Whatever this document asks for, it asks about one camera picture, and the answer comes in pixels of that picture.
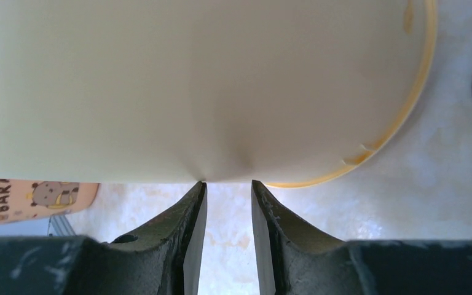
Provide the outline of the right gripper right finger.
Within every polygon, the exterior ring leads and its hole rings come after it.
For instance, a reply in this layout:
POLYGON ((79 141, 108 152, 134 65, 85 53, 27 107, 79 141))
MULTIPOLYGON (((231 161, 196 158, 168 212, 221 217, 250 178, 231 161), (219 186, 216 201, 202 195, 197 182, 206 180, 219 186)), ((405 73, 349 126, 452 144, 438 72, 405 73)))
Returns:
POLYGON ((472 240, 340 240, 251 185, 261 294, 472 294, 472 240))

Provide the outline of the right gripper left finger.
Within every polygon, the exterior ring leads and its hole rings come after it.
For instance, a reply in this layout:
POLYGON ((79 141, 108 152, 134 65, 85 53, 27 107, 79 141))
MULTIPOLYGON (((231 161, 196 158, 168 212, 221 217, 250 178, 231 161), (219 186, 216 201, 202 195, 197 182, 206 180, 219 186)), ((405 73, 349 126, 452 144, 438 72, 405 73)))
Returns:
POLYGON ((0 237, 0 294, 197 294, 207 185, 113 242, 0 237))

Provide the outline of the yellow capybara bucket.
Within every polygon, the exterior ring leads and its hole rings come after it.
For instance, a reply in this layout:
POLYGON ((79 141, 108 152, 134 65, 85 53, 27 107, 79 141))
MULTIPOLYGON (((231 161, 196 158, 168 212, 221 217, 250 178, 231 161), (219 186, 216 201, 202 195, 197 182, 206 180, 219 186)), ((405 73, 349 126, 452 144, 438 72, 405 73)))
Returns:
POLYGON ((0 1, 0 178, 303 187, 426 83, 436 1, 0 1))

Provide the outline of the orange capybara bucket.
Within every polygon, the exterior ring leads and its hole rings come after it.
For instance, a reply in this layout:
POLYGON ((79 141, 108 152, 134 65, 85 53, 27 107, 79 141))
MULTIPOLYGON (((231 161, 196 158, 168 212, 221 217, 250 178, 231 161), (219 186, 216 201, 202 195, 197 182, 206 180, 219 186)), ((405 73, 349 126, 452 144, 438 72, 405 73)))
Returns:
POLYGON ((98 188, 97 183, 0 179, 0 224, 82 211, 98 188))

